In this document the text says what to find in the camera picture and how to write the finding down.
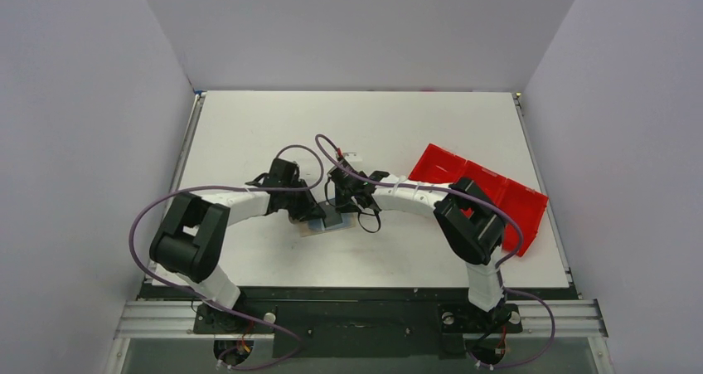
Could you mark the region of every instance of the red plastic container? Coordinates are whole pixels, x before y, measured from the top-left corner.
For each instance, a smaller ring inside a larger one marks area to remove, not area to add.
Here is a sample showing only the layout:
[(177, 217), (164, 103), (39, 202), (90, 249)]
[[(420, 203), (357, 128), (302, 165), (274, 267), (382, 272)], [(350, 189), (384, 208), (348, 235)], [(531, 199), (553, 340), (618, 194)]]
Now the red plastic container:
[[(451, 183), (461, 177), (474, 180), (498, 208), (517, 222), (525, 237), (517, 254), (523, 256), (537, 236), (549, 198), (433, 144), (427, 146), (409, 176), (410, 180), (430, 183)], [(502, 248), (509, 251), (516, 246), (517, 233), (508, 226)]]

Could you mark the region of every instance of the cable tie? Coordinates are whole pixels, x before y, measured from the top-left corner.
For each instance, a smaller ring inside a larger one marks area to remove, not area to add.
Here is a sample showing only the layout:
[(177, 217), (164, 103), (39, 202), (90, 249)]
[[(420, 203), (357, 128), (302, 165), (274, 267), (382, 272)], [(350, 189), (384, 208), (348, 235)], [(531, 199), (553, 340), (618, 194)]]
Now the cable tie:
[(396, 182), (395, 185), (393, 185), (393, 196), (395, 196), (395, 192), (398, 190), (398, 185), (400, 185), (402, 182), (405, 182), (407, 180), (408, 180), (407, 177), (405, 179), (403, 179), (403, 177), (398, 178), (398, 182)]
[(422, 185), (422, 182), (417, 182), (417, 185), (415, 185), (415, 191), (413, 192), (413, 200), (415, 199), (415, 196), (417, 195), (417, 192), (419, 192), (419, 189), (420, 187), (422, 187)]

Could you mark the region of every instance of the black mounting bracket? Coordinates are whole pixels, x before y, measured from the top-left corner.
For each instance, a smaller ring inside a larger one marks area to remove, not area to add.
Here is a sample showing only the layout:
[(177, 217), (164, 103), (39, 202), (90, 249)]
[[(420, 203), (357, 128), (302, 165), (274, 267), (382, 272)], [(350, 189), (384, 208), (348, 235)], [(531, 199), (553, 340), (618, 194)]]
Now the black mounting bracket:
[[(453, 190), (493, 204), (486, 193), (467, 177), (449, 185)], [(464, 212), (471, 210), (471, 216)], [(454, 254), (473, 265), (488, 265), (491, 254), (502, 243), (505, 221), (488, 208), (454, 194), (434, 206), (434, 217)]]
[(511, 313), (519, 313), (517, 305), (503, 304), (495, 312), (483, 312), (469, 303), (440, 304), (437, 312), (442, 320), (441, 331), (443, 334), (470, 334), (485, 333), (492, 326), (506, 327), (507, 333), (522, 333), (522, 323), (512, 324), (506, 320)]
[[(220, 261), (230, 209), (192, 193), (173, 198), (149, 248), (149, 257), (196, 283), (207, 279)], [(193, 236), (186, 230), (198, 226)]]
[[(255, 180), (246, 183), (256, 187), (307, 187), (308, 184), (300, 179), (300, 167), (296, 163), (274, 158), (271, 168)], [(269, 192), (269, 208), (266, 215), (278, 210), (288, 211), (288, 217), (294, 221), (311, 221), (323, 219), (325, 211), (315, 201), (313, 193), (304, 192)]]
[[(250, 313), (242, 301), (237, 301), (235, 309), (242, 313)], [(196, 311), (193, 332), (196, 334), (228, 334), (241, 333), (246, 329), (247, 320), (212, 308), (208, 304), (200, 304)]]

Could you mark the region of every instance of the gray wall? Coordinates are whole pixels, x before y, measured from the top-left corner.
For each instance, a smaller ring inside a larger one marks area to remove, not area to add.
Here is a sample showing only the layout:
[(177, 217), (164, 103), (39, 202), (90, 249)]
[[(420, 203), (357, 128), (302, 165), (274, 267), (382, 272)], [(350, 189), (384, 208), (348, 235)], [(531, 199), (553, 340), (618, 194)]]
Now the gray wall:
[(616, 369), (702, 372), (703, 0), (576, 0), (524, 94)]
[(0, 371), (101, 372), (192, 91), (145, 0), (0, 0), (0, 30)]
[(520, 90), (573, 1), (148, 0), (211, 90)]

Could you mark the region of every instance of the glass panel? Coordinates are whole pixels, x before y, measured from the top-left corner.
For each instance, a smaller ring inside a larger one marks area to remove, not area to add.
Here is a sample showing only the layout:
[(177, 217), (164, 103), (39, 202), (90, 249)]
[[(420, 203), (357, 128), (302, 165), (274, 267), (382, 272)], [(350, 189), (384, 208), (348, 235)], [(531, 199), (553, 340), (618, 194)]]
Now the glass panel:
[[(508, 354), (504, 362), (516, 362), (532, 356), (544, 344), (544, 338), (508, 338)], [(186, 339), (134, 339), (129, 345), (123, 374), (222, 374), (227, 370), (215, 369), (212, 340)], [(249, 364), (267, 362), (271, 356), (271, 341), (258, 341), (259, 353), (252, 353)], [(310, 374), (334, 372), (336, 374), (371, 374), (376, 372), (418, 372), (447, 374), (450, 372), (477, 372), (471, 361), (439, 360), (436, 356), (406, 358), (293, 358), (281, 365), (263, 370), (266, 373)], [(478, 372), (489, 372), (481, 369)], [(551, 349), (542, 357), (525, 366), (505, 373), (568, 372), (569, 374), (597, 373), (587, 338), (557, 338)]]

